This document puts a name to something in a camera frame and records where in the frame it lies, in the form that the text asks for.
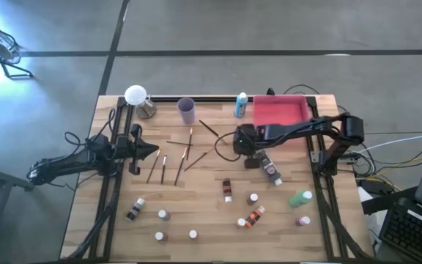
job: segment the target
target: white lid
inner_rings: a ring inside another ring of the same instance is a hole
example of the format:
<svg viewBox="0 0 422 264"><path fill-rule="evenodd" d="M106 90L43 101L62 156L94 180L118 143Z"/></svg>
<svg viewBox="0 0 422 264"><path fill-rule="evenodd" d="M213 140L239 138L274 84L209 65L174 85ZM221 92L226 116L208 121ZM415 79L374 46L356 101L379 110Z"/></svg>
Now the white lid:
<svg viewBox="0 0 422 264"><path fill-rule="evenodd" d="M250 200L256 202L258 200L257 194L250 194Z"/></svg>
<svg viewBox="0 0 422 264"><path fill-rule="evenodd" d="M237 225L244 227L245 226L245 219L239 219L237 220Z"/></svg>
<svg viewBox="0 0 422 264"><path fill-rule="evenodd" d="M275 184L276 184L276 186L279 186L279 185L281 185L283 183L283 181L281 180L281 179L276 179L275 180Z"/></svg>
<svg viewBox="0 0 422 264"><path fill-rule="evenodd" d="M302 194L302 197L306 199L312 199L312 193L310 191L304 191L304 193Z"/></svg>
<svg viewBox="0 0 422 264"><path fill-rule="evenodd" d="M140 205L144 205L144 203L146 202L146 201L144 201L144 199L142 199L142 198L139 198L138 199L138 201L136 201L138 204L140 204Z"/></svg>
<svg viewBox="0 0 422 264"><path fill-rule="evenodd" d="M125 100L133 106L137 106L146 100L146 89L139 85L133 85L125 91Z"/></svg>
<svg viewBox="0 0 422 264"><path fill-rule="evenodd" d="M167 216L167 212L165 210L160 210L159 211L159 217L164 218Z"/></svg>
<svg viewBox="0 0 422 264"><path fill-rule="evenodd" d="M162 233L162 232L156 232L155 233L155 240L161 241L163 239L164 239L164 233Z"/></svg>
<svg viewBox="0 0 422 264"><path fill-rule="evenodd" d="M310 224L311 223L311 219L308 216L301 217L299 219L299 221L303 224Z"/></svg>
<svg viewBox="0 0 422 264"><path fill-rule="evenodd" d="M191 230L189 235L191 238L196 238L198 236L198 232L196 230Z"/></svg>

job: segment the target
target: keyboard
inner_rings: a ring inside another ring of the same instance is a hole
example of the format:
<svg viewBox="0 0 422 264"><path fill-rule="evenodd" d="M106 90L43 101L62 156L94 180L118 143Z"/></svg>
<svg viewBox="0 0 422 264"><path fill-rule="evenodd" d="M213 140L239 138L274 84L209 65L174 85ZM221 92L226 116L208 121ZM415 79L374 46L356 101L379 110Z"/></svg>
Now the keyboard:
<svg viewBox="0 0 422 264"><path fill-rule="evenodd" d="M385 217L380 240L422 263L422 208L400 198Z"/></svg>

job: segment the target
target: paintbrush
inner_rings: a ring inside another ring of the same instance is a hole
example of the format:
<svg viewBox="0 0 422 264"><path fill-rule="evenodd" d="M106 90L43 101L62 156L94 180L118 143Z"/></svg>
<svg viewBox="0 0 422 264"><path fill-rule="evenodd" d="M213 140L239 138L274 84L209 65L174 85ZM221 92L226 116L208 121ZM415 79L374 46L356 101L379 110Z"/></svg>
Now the paintbrush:
<svg viewBox="0 0 422 264"><path fill-rule="evenodd" d="M183 160L185 159L185 153L187 152L187 149L189 149L189 147L186 147L186 148L185 148L185 151L183 152L183 155L182 155L182 161L180 161L179 171L177 172L177 176L175 177L175 183L174 183L174 186L176 186L176 185L177 185L177 181L179 180L180 170L182 169Z"/></svg>
<svg viewBox="0 0 422 264"><path fill-rule="evenodd" d="M203 153L199 158L197 158L194 162L192 162L190 165L188 165L188 167L186 167L183 171L186 172L187 169L190 169L196 162L198 162L199 160L201 160L206 154L208 154L209 152L211 152L211 150L214 150L214 147L211 147L210 150L208 150L207 152Z"/></svg>
<svg viewBox="0 0 422 264"><path fill-rule="evenodd" d="M191 145L191 136L193 135L193 128L190 128L190 138L188 140L188 145ZM187 160L188 160L188 156L190 155L190 148L188 148L187 151Z"/></svg>
<svg viewBox="0 0 422 264"><path fill-rule="evenodd" d="M167 143L172 143L172 144L182 144L182 145L185 145L185 146L193 146L193 144L187 144L187 143L182 143L182 142L170 142L169 140L168 141L166 141Z"/></svg>
<svg viewBox="0 0 422 264"><path fill-rule="evenodd" d="M151 178L151 175L152 175L152 171L154 171L155 164L158 162L159 153L160 153L160 149L159 149L159 151L158 151L158 154L155 156L154 164L152 165L151 172L149 173L149 176L148 176L148 178L147 178L146 184L148 184L149 179Z"/></svg>
<svg viewBox="0 0 422 264"><path fill-rule="evenodd" d="M205 128L207 128L211 133L213 133L216 137L218 137L219 138L219 134L216 132L216 131L214 131L212 128L210 128L208 125L206 125L203 121L201 121L201 120L198 120L202 125L204 125L204 127Z"/></svg>
<svg viewBox="0 0 422 264"><path fill-rule="evenodd" d="M166 173L166 160L167 154L164 155L164 162L162 163L162 177L160 178L160 184L164 183L164 175Z"/></svg>

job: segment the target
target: blue bottle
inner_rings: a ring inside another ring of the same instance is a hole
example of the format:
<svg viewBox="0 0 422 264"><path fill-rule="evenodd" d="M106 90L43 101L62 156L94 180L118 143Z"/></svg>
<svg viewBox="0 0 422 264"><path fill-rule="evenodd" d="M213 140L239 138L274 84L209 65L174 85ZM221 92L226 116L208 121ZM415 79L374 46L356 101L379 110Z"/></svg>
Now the blue bottle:
<svg viewBox="0 0 422 264"><path fill-rule="evenodd" d="M245 110L247 109L248 97L244 92L241 92L237 96L237 101L235 102L235 117L242 118L245 116Z"/></svg>

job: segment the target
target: green bottle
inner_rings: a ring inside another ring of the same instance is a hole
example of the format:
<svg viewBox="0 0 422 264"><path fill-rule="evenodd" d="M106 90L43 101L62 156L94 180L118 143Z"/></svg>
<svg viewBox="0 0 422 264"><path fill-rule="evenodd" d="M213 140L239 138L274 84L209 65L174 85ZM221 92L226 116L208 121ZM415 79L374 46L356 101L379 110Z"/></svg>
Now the green bottle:
<svg viewBox="0 0 422 264"><path fill-rule="evenodd" d="M309 203L312 200L312 193L310 191L300 191L293 197L289 198L289 206L298 208L301 205Z"/></svg>

